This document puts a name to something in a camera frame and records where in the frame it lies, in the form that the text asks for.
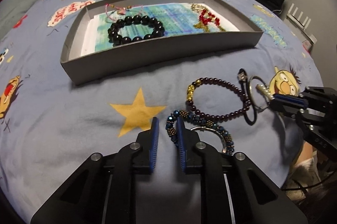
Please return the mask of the pearl hair clip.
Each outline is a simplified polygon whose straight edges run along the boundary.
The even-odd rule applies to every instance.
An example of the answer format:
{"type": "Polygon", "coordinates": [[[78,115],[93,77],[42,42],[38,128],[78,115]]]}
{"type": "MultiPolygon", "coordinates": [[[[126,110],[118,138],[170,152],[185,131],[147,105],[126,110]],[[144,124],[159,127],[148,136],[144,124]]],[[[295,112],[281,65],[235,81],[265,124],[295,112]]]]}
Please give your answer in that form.
{"type": "Polygon", "coordinates": [[[264,84],[257,84],[256,89],[266,98],[266,100],[271,101],[274,99],[273,94],[269,91],[269,88],[264,84]]]}

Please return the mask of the black hair tie silver charm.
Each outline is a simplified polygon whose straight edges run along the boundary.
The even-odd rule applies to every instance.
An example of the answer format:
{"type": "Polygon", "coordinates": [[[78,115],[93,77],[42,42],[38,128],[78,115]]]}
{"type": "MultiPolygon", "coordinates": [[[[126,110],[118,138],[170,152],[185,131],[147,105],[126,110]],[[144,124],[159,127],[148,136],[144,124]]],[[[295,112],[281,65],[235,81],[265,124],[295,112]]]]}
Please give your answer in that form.
{"type": "Polygon", "coordinates": [[[250,86],[249,86],[249,80],[248,80],[248,76],[247,76],[247,72],[245,71],[245,69],[241,68],[239,69],[238,72],[238,82],[241,85],[241,91],[244,95],[244,97],[246,97],[246,101],[250,102],[250,106],[248,106],[248,104],[245,104],[245,108],[251,108],[253,110],[253,119],[251,120],[247,114],[248,110],[245,111],[245,113],[243,114],[243,117],[245,118],[245,121],[248,125],[253,126],[256,121],[257,121],[257,110],[255,108],[255,104],[253,103],[253,98],[250,95],[250,86]]]}

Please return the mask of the blue cartoon bed sheet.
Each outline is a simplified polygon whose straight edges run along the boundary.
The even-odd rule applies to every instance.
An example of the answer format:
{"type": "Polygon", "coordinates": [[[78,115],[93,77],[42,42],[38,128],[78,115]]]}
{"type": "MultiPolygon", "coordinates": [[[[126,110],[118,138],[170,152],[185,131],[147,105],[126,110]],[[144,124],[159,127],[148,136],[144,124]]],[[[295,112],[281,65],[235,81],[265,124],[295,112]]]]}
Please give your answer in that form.
{"type": "Polygon", "coordinates": [[[237,84],[245,69],[269,82],[280,69],[295,89],[321,86],[314,60],[278,17],[254,0],[222,0],[260,26],[256,47],[158,63],[74,86],[60,64],[76,16],[106,0],[38,0],[1,41],[1,188],[17,213],[34,213],[94,152],[109,155],[160,121],[154,174],[137,185],[138,223],[199,223],[198,176],[186,176],[165,123],[187,86],[213,77],[237,84]]]}

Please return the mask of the white wifi router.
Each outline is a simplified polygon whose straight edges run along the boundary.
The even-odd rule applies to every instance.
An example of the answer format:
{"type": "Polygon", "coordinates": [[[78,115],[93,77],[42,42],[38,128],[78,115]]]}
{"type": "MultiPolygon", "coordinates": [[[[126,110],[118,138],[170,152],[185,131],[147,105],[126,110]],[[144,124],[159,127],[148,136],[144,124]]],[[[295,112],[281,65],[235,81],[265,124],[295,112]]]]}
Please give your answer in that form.
{"type": "Polygon", "coordinates": [[[303,17],[304,12],[300,11],[294,3],[292,3],[287,11],[286,18],[295,25],[301,33],[307,37],[307,39],[314,45],[317,42],[316,37],[313,34],[309,34],[307,29],[311,23],[311,18],[303,17]]]}

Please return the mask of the grey cardboard tray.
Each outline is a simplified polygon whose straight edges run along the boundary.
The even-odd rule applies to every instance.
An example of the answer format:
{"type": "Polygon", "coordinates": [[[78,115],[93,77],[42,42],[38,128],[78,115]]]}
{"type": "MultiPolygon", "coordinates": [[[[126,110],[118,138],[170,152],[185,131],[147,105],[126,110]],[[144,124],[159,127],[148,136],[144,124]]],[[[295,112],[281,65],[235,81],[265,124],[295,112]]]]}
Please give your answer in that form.
{"type": "Polygon", "coordinates": [[[103,0],[78,13],[60,64],[80,85],[173,59],[254,47],[262,34],[222,0],[103,0]]]}

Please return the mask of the printed blue-green paper sheet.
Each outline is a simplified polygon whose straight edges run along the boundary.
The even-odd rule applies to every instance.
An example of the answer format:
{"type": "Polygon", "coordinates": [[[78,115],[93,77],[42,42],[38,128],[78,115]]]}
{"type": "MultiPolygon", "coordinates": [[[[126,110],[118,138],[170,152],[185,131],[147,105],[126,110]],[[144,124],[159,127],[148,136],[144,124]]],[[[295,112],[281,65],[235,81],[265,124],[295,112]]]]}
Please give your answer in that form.
{"type": "MultiPolygon", "coordinates": [[[[191,4],[167,3],[126,8],[107,4],[103,13],[89,20],[80,56],[149,38],[206,33],[194,28],[199,13],[191,10],[191,4]]],[[[220,19],[226,32],[239,31],[227,18],[206,4],[202,5],[220,19]]],[[[208,33],[220,32],[215,25],[209,25],[209,28],[208,33]]]]}

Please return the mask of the red bead gold tassel charm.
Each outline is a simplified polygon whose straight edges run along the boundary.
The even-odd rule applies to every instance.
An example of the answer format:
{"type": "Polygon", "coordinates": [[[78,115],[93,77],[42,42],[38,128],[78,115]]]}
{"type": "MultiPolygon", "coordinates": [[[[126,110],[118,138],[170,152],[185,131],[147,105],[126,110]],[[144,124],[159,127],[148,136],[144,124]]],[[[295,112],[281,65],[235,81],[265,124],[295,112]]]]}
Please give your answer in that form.
{"type": "Polygon", "coordinates": [[[208,9],[202,9],[199,13],[198,22],[194,25],[194,28],[208,33],[210,32],[209,25],[215,25],[220,32],[226,32],[221,26],[218,17],[212,14],[208,9]]]}

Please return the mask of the gold round hair clip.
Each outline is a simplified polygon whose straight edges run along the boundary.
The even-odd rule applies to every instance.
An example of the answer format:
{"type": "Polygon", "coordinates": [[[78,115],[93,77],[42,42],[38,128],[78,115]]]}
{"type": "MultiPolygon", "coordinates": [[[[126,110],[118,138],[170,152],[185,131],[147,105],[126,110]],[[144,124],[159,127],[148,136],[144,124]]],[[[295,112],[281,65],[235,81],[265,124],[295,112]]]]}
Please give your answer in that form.
{"type": "Polygon", "coordinates": [[[191,10],[197,13],[202,13],[202,12],[207,13],[209,11],[204,5],[196,4],[196,3],[191,4],[191,10]]]}

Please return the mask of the grey-blue pillow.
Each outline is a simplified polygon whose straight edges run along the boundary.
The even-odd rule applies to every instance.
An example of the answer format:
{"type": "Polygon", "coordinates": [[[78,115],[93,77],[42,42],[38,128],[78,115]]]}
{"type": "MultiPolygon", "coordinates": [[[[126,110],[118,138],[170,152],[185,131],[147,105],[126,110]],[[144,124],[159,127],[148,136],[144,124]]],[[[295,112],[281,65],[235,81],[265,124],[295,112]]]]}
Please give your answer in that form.
{"type": "Polygon", "coordinates": [[[39,0],[2,0],[1,1],[1,39],[39,0]]]}

